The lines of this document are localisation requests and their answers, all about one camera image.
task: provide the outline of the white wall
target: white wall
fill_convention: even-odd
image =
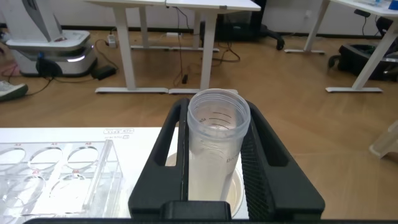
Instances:
[[[268,0],[263,24],[277,32],[309,32],[316,19],[321,1],[319,0]],[[51,0],[54,13],[61,25],[78,26],[114,26],[111,8],[97,6],[83,1]],[[309,19],[304,19],[306,10],[311,10]],[[193,27],[193,12],[184,10],[188,16],[189,26]],[[322,22],[321,34],[362,34],[364,18],[353,13],[354,9],[341,4],[331,3]],[[129,26],[139,27],[137,9],[127,10]],[[0,22],[5,22],[0,15]],[[177,27],[177,13],[174,8],[147,7],[149,27]],[[185,18],[180,15],[180,27],[186,28]],[[366,35],[377,32],[374,16],[368,18],[365,27]]]

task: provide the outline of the desk leg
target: desk leg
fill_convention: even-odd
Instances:
[[[358,78],[355,80],[352,87],[328,87],[326,91],[330,93],[334,92],[377,92],[380,93],[382,90],[380,88],[363,88],[366,81],[372,75],[374,69],[379,65],[384,54],[387,52],[388,48],[398,37],[398,20],[394,21],[390,26],[389,30],[380,41],[379,45],[373,52],[369,61],[366,63],[362,72],[359,74]]]
[[[193,46],[192,48],[197,50],[199,48],[200,41],[200,12],[195,11],[195,25],[193,26]]]
[[[209,88],[211,61],[213,58],[214,34],[216,31],[217,13],[206,13],[205,44],[201,63],[200,89],[171,89],[169,94],[196,94]]]
[[[148,43],[148,26],[147,26],[147,13],[145,6],[139,8],[139,20],[141,23],[141,36],[142,36],[142,46],[144,48],[149,47]]]
[[[130,46],[132,49],[171,50],[171,47],[166,47],[166,46],[149,46],[147,11],[145,6],[139,7],[139,20],[141,23],[142,45],[132,45]]]
[[[96,93],[168,93],[166,88],[136,88],[134,79],[134,69],[131,60],[131,50],[129,41],[129,28],[127,26],[126,8],[114,7],[113,14],[118,28],[118,37],[120,44],[120,53],[122,55],[124,76],[126,78],[126,87],[100,87],[95,90]]]
[[[314,26],[312,27],[312,30],[310,32],[310,35],[308,36],[307,43],[305,43],[305,47],[303,50],[295,50],[295,49],[286,49],[286,53],[317,53],[320,55],[324,55],[325,52],[323,50],[312,50],[312,44],[315,40],[315,37],[317,36],[317,32],[319,30],[319,27],[321,26],[323,17],[326,14],[326,10],[328,9],[330,1],[329,0],[323,0],[321,3],[321,6],[318,10],[318,18],[317,21],[315,22]]]
[[[203,51],[199,47],[200,42],[200,12],[195,11],[195,24],[193,26],[193,45],[192,47],[172,47],[172,50]],[[213,52],[220,52],[218,48],[213,48]]]

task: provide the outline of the power strip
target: power strip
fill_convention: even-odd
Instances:
[[[178,37],[178,33],[177,32],[167,32],[166,36],[167,37]]]

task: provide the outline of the white robot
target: white robot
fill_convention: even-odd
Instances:
[[[57,63],[65,77],[89,74],[95,66],[90,33],[61,30],[49,0],[0,0],[0,10],[11,35],[6,44],[23,76],[40,76],[35,67],[39,54]]]

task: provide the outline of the desk foot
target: desk foot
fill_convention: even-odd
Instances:
[[[196,51],[196,52],[202,52],[203,47],[199,47],[197,49],[194,49],[193,47],[167,47],[167,46],[149,46],[149,47],[144,47],[142,45],[132,45],[130,46],[131,49],[136,49],[136,50],[183,50],[183,51]],[[213,52],[220,52],[218,48],[213,48]]]
[[[295,49],[286,49],[285,53],[315,53],[315,54],[320,54],[320,55],[326,54],[324,50],[305,51],[305,50],[295,50]]]
[[[167,47],[167,46],[149,46],[149,47],[144,47],[142,45],[131,45],[131,49],[136,49],[136,50],[171,50],[172,47]]]
[[[203,51],[203,47],[198,47],[194,49],[193,47],[172,47],[172,50],[186,50],[186,51]],[[213,48],[213,52],[220,52],[218,48]]]
[[[343,93],[382,93],[383,90],[380,88],[362,88],[359,90],[355,90],[351,87],[328,87],[326,88],[326,91],[329,93],[338,93],[338,92],[343,92]]]
[[[128,90],[126,87],[99,87],[95,93],[169,93],[166,88],[136,88],[135,90]]]
[[[177,88],[175,88],[175,89],[170,89],[170,90],[169,90],[169,94],[171,94],[171,95],[177,95],[177,94],[197,94],[197,93],[200,92],[200,91],[201,91],[200,89],[183,89],[183,88],[177,89]],[[228,91],[233,92],[233,93],[235,93],[235,94],[238,94],[238,91],[236,91],[236,90],[228,90]]]

